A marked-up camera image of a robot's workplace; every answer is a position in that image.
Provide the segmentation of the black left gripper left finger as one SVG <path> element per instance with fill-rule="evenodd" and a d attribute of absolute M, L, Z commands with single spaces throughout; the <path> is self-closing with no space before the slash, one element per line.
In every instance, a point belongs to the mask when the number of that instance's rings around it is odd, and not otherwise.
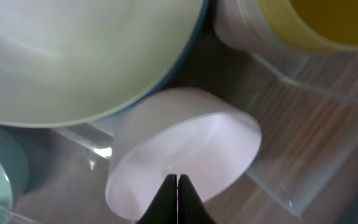
<path fill-rule="evenodd" d="M 162 182 L 148 209 L 137 224 L 177 224 L 177 175 Z"/>

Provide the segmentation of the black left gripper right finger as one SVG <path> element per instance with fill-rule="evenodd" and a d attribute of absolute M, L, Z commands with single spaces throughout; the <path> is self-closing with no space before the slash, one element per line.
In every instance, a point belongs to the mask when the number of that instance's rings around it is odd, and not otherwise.
<path fill-rule="evenodd" d="M 178 181 L 178 224 L 216 224 L 185 174 Z"/>

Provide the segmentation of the light pink plastic bowl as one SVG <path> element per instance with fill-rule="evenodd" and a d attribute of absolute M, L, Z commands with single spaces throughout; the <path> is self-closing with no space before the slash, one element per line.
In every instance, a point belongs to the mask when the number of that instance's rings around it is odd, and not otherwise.
<path fill-rule="evenodd" d="M 130 110 L 113 139 L 108 207 L 138 220 L 169 174 L 187 175 L 207 202 L 252 164 L 262 144 L 256 119 L 197 88 L 158 92 Z"/>

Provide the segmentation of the mint green plastic bowl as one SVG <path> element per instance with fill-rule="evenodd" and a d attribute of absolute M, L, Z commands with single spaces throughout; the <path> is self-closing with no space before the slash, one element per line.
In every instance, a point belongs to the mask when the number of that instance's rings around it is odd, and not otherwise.
<path fill-rule="evenodd" d="M 0 127 L 0 206 L 12 209 L 28 183 L 27 156 L 16 139 Z"/>

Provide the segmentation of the cream plastic bowl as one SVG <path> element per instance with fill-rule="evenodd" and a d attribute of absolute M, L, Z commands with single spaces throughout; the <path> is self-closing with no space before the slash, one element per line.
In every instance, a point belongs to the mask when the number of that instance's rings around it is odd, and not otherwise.
<path fill-rule="evenodd" d="M 54 128 L 160 88 L 199 34 L 202 0 L 0 0 L 0 124 Z"/>

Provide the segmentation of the cream plastic cup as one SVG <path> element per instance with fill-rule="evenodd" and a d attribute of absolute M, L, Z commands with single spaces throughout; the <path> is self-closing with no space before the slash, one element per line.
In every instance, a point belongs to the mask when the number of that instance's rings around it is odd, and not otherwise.
<path fill-rule="evenodd" d="M 274 31 L 258 0 L 218 0 L 214 31 L 232 49 L 280 57 L 304 57 Z"/>

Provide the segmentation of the yellow plastic cup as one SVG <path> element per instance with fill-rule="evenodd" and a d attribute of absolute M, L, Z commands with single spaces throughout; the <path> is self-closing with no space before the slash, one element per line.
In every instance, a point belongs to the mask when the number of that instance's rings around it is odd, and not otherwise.
<path fill-rule="evenodd" d="M 307 52 L 358 52 L 358 0 L 260 0 L 273 30 Z"/>

